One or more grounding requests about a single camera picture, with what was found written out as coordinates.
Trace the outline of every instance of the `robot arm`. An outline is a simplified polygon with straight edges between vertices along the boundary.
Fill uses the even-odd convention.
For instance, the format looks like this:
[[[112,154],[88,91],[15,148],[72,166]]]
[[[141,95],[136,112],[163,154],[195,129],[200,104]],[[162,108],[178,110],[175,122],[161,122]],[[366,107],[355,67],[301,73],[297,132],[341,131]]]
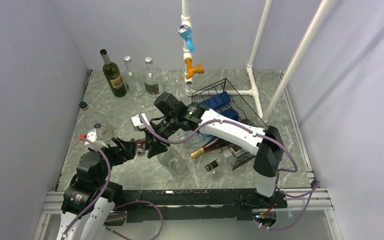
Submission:
[[[269,126],[267,129],[263,129],[233,121],[197,102],[192,102],[186,106],[168,92],[163,92],[155,100],[154,105],[164,114],[163,120],[158,124],[154,124],[149,122],[143,113],[141,118],[148,126],[152,126],[157,135],[168,139],[179,129],[194,131],[200,127],[199,131],[201,133],[217,136],[243,147],[256,156],[253,168],[259,173],[257,192],[265,197],[273,195],[277,170],[282,160],[283,151],[277,145],[258,135],[266,135],[282,144],[282,138],[277,128]],[[212,120],[220,121],[206,124],[206,122]],[[132,117],[131,121],[135,130],[145,131],[145,150],[148,150],[148,158],[167,151],[168,144],[163,144],[161,140],[150,133],[140,120],[139,115]],[[248,128],[250,131],[246,131],[238,125]]]
[[[89,141],[101,147],[108,158],[110,168],[123,164],[135,157],[136,142],[123,141],[117,137],[112,141],[115,146],[106,145],[100,138],[99,129],[91,130],[86,137]],[[70,223],[82,212],[103,188],[108,175],[108,168],[103,157],[91,150],[80,157],[76,174],[70,186],[64,192],[62,202],[61,224],[57,240],[94,240],[102,230],[103,224],[116,205],[124,202],[123,187],[117,183],[109,182],[102,196],[93,207],[89,208],[64,235]]]

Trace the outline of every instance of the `blue object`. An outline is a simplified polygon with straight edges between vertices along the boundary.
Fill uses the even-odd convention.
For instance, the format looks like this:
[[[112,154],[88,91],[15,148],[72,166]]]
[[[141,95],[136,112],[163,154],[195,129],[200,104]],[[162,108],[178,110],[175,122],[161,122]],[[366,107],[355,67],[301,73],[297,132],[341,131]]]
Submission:
[[[233,108],[229,108],[225,111],[220,112],[220,115],[225,116],[228,119],[239,121],[239,113]]]
[[[218,108],[229,104],[231,100],[231,97],[224,91],[200,103],[206,105],[210,109],[217,110]]]
[[[192,28],[184,24],[184,25],[181,25],[177,31],[180,37],[184,39],[184,41],[186,42],[189,52],[195,51],[194,45],[192,44],[192,37],[191,37]]]

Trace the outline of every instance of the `marble surface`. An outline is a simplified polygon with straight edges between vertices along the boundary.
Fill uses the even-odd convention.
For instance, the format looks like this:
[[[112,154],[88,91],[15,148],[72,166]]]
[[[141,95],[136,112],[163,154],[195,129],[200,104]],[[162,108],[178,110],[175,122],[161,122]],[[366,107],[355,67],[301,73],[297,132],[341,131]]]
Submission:
[[[184,93],[183,70],[165,70],[162,74],[166,81],[166,92],[172,93],[186,105],[189,104],[191,98]],[[274,70],[256,71],[254,77],[264,109],[269,105],[269,101],[279,84],[279,78]],[[198,90],[223,78],[229,79],[237,90],[248,90],[251,87],[248,74],[244,69],[210,69],[206,70],[204,74],[193,77],[193,89]],[[244,99],[255,110],[252,97],[244,96]],[[146,95],[138,98],[129,94],[121,98],[114,97],[102,72],[92,72],[83,100],[88,103],[91,109],[101,112],[112,126],[114,135],[123,140],[144,138],[143,132],[134,131],[132,128],[130,119],[133,115],[146,113],[148,119],[162,115],[154,107],[154,99]],[[83,117],[84,115],[80,111],[59,179],[58,191],[64,191],[68,187],[79,164],[80,156],[88,151],[78,140],[78,135],[85,134],[87,131],[83,124]],[[283,143],[295,158],[299,168],[297,173],[283,172],[280,176],[280,186],[284,188],[309,187],[306,164],[299,148],[299,140],[296,137],[284,94],[267,124],[279,129]],[[179,130],[170,139],[178,140],[184,136],[185,133]],[[111,181],[122,185],[125,190],[229,189],[255,188],[257,186],[258,174],[253,170],[254,160],[232,171],[232,167],[224,160],[223,154],[219,154],[221,151],[206,153],[195,160],[191,159],[189,154],[206,142],[205,139],[197,140],[197,138],[174,146],[187,161],[188,170],[184,175],[171,175],[160,165],[156,157],[150,159],[136,157],[134,160],[115,166],[111,172]],[[220,159],[222,164],[214,172],[207,172],[205,165],[216,159]],[[280,167],[293,168],[285,154]]]

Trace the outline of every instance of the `silver bottle cap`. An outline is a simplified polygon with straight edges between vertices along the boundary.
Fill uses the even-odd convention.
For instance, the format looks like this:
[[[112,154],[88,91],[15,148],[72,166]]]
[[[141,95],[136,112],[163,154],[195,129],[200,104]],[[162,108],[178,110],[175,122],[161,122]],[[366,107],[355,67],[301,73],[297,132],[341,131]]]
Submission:
[[[132,58],[130,56],[124,56],[124,61],[126,63],[131,63],[132,62]]]
[[[150,56],[146,57],[145,63],[152,63],[152,57],[150,57]]]

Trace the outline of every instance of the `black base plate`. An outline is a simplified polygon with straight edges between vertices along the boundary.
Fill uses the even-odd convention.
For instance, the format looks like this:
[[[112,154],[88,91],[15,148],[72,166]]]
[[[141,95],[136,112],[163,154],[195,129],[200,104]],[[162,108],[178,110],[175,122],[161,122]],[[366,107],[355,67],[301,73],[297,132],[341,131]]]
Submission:
[[[145,200],[157,205],[164,220],[194,220],[236,218],[253,219],[253,209],[287,208],[285,196],[279,192],[268,198],[255,188],[195,189],[195,190],[124,190],[125,202]],[[127,223],[159,220],[157,211],[147,204],[131,204]]]

